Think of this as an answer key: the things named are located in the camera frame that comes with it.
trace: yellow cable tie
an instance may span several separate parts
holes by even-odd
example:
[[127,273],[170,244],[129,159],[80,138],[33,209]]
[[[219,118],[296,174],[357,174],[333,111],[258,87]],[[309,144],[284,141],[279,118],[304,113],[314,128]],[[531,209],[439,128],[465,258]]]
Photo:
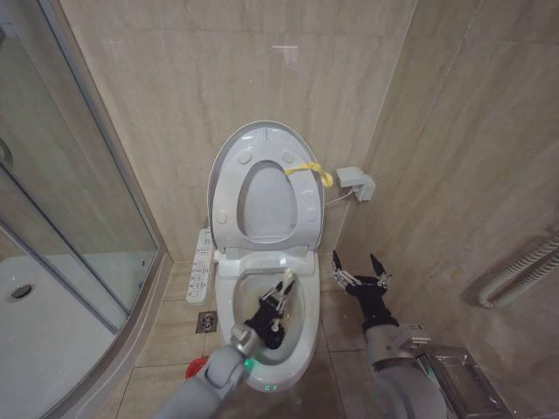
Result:
[[286,174],[286,176],[289,176],[292,175],[294,172],[298,172],[300,170],[312,170],[318,173],[321,176],[322,186],[324,186],[324,188],[330,188],[334,184],[334,178],[332,177],[332,175],[322,170],[322,166],[320,165],[320,163],[316,163],[314,161],[310,161],[306,164],[301,164],[300,166],[297,166],[295,168],[286,168],[284,170],[284,173]]

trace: bathroom wall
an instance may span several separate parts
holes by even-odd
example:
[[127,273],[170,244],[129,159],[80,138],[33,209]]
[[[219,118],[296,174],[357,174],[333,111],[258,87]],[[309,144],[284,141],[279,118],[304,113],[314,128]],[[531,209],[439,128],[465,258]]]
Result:
[[[362,165],[415,0],[61,4],[169,253],[188,261],[238,127],[281,121],[326,169]],[[328,210],[321,251],[346,209]]]
[[338,244],[357,273],[375,252],[396,316],[466,346],[519,417],[559,413],[559,271],[506,308],[474,296],[559,229],[558,42],[555,1],[419,0],[363,164],[377,190]]

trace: green indicator light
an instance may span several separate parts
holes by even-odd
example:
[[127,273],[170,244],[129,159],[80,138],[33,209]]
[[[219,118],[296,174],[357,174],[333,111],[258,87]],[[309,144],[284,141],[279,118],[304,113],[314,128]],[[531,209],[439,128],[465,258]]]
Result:
[[245,360],[245,370],[248,374],[251,373],[252,369],[254,368],[254,359],[248,358]]

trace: white wall outlet box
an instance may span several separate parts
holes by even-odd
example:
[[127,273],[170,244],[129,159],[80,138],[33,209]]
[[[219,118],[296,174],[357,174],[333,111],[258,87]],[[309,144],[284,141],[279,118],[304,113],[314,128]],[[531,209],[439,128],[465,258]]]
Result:
[[360,168],[338,168],[335,173],[338,176],[340,188],[363,185],[365,174]]
[[369,201],[375,192],[376,183],[369,175],[365,175],[365,183],[362,186],[354,186],[353,191],[359,201]]
[[338,168],[335,173],[340,188],[352,188],[359,201],[368,201],[373,196],[375,181],[360,168]]

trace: gray robot arm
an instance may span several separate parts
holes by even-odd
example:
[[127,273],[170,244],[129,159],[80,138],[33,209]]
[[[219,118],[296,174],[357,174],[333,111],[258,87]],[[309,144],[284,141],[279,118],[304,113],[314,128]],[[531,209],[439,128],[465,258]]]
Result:
[[216,349],[194,376],[186,380],[155,415],[156,419],[208,419],[245,377],[245,359],[258,335],[246,325],[235,325],[229,345]]
[[283,281],[259,296],[259,309],[254,316],[232,328],[231,343],[216,349],[204,367],[186,380],[159,409],[155,418],[215,417],[223,402],[245,378],[245,360],[252,356],[258,343],[271,349],[281,345],[285,331],[279,320],[293,283],[294,274],[287,269]]
[[354,277],[344,271],[335,252],[331,276],[362,309],[367,356],[374,370],[373,402],[389,419],[445,419],[445,399],[413,354],[430,339],[420,325],[400,325],[392,317],[383,302],[390,275],[370,256],[375,277]]

